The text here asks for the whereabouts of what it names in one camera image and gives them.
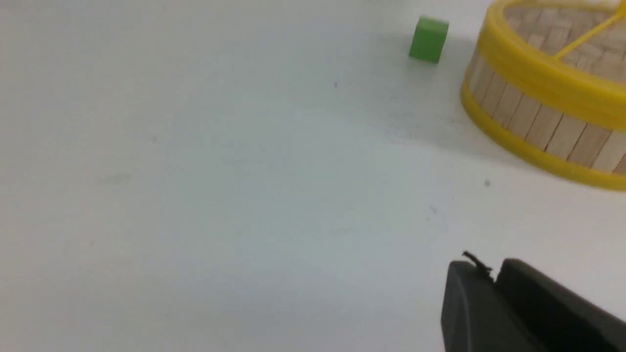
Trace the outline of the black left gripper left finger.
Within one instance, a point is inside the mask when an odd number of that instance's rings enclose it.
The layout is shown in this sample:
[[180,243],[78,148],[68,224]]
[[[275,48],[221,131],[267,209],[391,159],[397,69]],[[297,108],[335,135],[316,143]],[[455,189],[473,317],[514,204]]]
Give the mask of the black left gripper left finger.
[[543,352],[496,289],[492,268],[471,252],[447,267],[441,333],[446,352]]

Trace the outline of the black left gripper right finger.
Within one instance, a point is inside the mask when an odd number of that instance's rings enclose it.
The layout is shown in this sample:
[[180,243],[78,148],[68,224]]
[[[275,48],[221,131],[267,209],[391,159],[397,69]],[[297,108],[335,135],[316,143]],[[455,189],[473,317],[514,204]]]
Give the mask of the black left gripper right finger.
[[519,259],[505,259],[496,289],[547,352],[623,352],[625,322]]

